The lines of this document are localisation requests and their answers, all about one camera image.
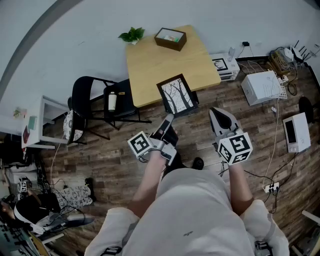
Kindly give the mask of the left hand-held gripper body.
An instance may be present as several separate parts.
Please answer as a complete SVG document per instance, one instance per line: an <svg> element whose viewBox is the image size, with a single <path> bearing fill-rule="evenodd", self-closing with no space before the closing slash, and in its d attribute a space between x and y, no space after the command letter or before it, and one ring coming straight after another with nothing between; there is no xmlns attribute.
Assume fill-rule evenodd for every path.
<svg viewBox="0 0 320 256"><path fill-rule="evenodd" d="M131 139L129 139L128 145L138 160L147 161L145 155L152 151L160 152L161 156L166 159L166 165L171 165L173 158L175 157L177 150L170 142L165 140L165 130L158 129L149 136L141 131Z"/></svg>

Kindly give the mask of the framed tree picture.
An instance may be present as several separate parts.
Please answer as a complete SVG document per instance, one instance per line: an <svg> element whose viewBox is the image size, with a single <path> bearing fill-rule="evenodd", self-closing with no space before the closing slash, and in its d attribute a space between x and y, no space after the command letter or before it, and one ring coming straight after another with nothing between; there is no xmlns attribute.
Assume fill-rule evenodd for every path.
<svg viewBox="0 0 320 256"><path fill-rule="evenodd" d="M165 110L175 118L184 116L198 108L197 94L194 94L184 77L178 74L158 83Z"/></svg>

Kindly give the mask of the person's right forearm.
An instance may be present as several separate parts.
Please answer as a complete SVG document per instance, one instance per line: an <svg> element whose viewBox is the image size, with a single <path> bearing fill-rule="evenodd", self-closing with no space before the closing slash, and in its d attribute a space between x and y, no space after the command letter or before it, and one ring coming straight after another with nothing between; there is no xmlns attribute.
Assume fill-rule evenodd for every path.
<svg viewBox="0 0 320 256"><path fill-rule="evenodd" d="M242 165L240 163L230 165L228 171L231 207L238 216L241 216L250 207L254 197Z"/></svg>

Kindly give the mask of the white box appliance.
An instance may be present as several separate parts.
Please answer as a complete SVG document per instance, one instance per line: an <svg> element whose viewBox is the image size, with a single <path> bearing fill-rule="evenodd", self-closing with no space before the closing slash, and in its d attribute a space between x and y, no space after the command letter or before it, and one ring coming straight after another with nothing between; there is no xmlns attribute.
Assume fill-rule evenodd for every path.
<svg viewBox="0 0 320 256"><path fill-rule="evenodd" d="M271 84L272 82L279 83L274 71L248 74L241 83L248 104L253 106L272 100L263 95L263 84Z"/></svg>

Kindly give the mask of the white framed picture box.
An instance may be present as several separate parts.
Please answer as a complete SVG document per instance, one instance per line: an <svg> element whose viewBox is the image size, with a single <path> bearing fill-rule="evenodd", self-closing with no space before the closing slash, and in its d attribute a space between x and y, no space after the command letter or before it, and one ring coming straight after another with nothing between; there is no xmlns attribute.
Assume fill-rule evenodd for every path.
<svg viewBox="0 0 320 256"><path fill-rule="evenodd" d="M239 67L236 59L233 58L233 60L231 62L229 62L227 60L227 57L228 57L227 53L214 53L214 54L210 55L211 60L223 58L227 67L228 67L228 70L217 71L222 82L223 81L234 81L240 72L240 67Z"/></svg>

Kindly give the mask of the white bottle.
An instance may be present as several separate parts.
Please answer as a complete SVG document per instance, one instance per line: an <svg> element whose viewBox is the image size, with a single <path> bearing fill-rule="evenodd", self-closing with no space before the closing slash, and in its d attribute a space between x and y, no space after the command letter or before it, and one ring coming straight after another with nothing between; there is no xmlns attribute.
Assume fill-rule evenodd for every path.
<svg viewBox="0 0 320 256"><path fill-rule="evenodd" d="M111 91L108 94L108 111L114 112L116 110L116 104L117 104L117 93L114 91Z"/></svg>

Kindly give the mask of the white power strip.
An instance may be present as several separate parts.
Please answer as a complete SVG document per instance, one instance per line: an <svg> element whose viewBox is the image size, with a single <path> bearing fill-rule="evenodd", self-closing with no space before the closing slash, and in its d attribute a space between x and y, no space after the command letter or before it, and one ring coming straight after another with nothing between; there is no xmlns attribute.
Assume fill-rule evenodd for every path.
<svg viewBox="0 0 320 256"><path fill-rule="evenodd" d="M264 192L268 194L277 193L280 187L279 182L272 182L264 187Z"/></svg>

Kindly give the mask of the small white microwave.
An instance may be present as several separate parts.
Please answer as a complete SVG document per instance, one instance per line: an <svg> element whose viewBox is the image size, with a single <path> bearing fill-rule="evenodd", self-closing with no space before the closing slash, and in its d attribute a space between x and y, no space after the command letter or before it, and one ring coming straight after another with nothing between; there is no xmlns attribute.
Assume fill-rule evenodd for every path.
<svg viewBox="0 0 320 256"><path fill-rule="evenodd" d="M309 127L304 112L283 119L282 122L289 153L300 153L311 146Z"/></svg>

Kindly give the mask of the patterned round cushion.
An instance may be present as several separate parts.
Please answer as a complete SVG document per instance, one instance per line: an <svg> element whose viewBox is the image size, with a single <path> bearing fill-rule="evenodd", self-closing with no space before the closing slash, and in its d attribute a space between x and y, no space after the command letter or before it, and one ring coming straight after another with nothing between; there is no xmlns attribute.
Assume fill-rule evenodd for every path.
<svg viewBox="0 0 320 256"><path fill-rule="evenodd" d="M63 134L68 144L79 141L84 135L86 121L75 111L70 110L63 121Z"/></svg>

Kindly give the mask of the black folding chair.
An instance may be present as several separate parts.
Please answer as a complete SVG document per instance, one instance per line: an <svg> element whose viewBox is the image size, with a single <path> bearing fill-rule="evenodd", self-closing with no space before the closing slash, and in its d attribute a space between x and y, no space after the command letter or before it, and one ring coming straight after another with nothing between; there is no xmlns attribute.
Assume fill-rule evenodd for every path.
<svg viewBox="0 0 320 256"><path fill-rule="evenodd" d="M95 100L91 99L91 90L95 81L102 82L105 85L102 96L98 97L98 99L103 99L103 109L99 110L92 109L92 103ZM114 112L108 111L108 95L110 92L117 93L116 108ZM105 140L109 140L110 138L90 130L88 128L89 121L104 121L117 131L119 128L116 126L116 122L151 123L150 120L141 119L140 109L136 107L133 102L129 79L115 82L92 76L82 76L78 78L73 85L72 95L68 99L68 106L69 111L74 110L76 114L85 120L83 135L86 132L89 132ZM81 139L74 143L85 144L84 142L81 142Z"/></svg>

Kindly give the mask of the dark brown wooden box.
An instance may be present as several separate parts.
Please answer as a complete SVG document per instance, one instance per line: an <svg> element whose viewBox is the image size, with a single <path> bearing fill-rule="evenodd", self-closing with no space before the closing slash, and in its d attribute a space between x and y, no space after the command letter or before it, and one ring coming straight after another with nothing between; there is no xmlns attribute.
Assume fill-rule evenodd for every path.
<svg viewBox="0 0 320 256"><path fill-rule="evenodd" d="M165 40L164 36L174 36L179 38L178 42ZM187 42L187 34L183 31L162 27L154 36L156 44L160 47L168 48L180 52Z"/></svg>

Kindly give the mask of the black round stool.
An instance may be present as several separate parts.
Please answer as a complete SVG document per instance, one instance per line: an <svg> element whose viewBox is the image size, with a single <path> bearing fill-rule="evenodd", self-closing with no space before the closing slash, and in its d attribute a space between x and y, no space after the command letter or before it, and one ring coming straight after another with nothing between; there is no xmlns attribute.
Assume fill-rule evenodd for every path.
<svg viewBox="0 0 320 256"><path fill-rule="evenodd" d="M315 122L320 123L320 116L314 117L314 109L320 109L320 100L317 103L312 104L307 97L302 96L299 99L298 106L299 112L305 113L306 121L308 124L314 124Z"/></svg>

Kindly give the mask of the white router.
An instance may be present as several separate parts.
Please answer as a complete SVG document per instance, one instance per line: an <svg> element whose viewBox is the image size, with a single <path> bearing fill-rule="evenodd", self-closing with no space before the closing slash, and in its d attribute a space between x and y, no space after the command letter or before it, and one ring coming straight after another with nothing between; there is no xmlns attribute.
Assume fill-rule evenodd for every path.
<svg viewBox="0 0 320 256"><path fill-rule="evenodd" d="M290 50L294 60L303 63L312 57L317 57L317 54L320 53L320 42L308 41L307 43L301 43L300 40L298 40L294 46L290 46Z"/></svg>

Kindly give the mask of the white side table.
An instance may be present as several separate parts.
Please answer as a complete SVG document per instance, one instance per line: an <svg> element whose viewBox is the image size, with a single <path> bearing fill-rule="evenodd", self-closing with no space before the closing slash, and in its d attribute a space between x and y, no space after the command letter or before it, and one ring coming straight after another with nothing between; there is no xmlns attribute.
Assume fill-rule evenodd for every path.
<svg viewBox="0 0 320 256"><path fill-rule="evenodd" d="M69 112L65 104L61 104L46 96L40 96L27 109L22 121L21 147L54 150L54 144L67 144L64 138L57 138L44 135L44 125L54 125L55 118ZM30 129L30 136L27 144L23 142L23 132L28 126L30 116L37 116L36 129Z"/></svg>

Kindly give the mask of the black-framed deer picture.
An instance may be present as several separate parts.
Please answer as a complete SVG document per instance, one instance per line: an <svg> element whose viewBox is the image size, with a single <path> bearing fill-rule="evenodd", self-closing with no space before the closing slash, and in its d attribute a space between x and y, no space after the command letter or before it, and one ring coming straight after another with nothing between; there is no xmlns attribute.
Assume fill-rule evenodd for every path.
<svg viewBox="0 0 320 256"><path fill-rule="evenodd" d="M228 66L223 58L212 59L212 61L218 72L228 70Z"/></svg>

